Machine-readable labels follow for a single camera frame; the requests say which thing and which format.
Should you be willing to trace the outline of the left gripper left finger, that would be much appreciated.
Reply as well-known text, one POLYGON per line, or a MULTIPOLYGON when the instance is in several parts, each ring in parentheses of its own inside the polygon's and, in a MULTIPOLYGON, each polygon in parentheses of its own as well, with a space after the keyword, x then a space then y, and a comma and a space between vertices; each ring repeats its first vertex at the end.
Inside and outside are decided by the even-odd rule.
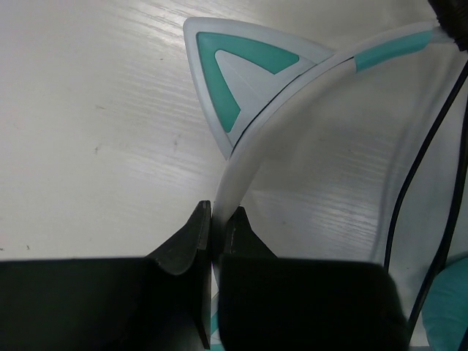
POLYGON ((1 263, 3 350, 207 350, 211 204, 142 257, 1 263))

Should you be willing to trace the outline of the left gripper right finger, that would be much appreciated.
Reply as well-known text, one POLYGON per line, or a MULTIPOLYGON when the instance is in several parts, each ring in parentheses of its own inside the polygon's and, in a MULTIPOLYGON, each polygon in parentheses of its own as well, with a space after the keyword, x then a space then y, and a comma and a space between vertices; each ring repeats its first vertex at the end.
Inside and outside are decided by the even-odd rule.
POLYGON ((407 350, 396 285, 375 263, 277 257, 244 208, 220 256, 217 322, 226 350, 407 350))

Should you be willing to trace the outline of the teal cat-ear headphones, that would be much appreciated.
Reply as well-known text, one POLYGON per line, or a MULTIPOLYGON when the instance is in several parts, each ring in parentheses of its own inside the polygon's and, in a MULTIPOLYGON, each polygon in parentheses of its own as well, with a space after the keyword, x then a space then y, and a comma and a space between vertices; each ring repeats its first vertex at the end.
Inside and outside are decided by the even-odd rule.
POLYGON ((213 337, 231 216, 280 258, 381 265, 410 340, 456 350, 467 325, 467 52, 436 23, 333 49, 234 20, 184 24, 226 160, 212 212, 213 337))

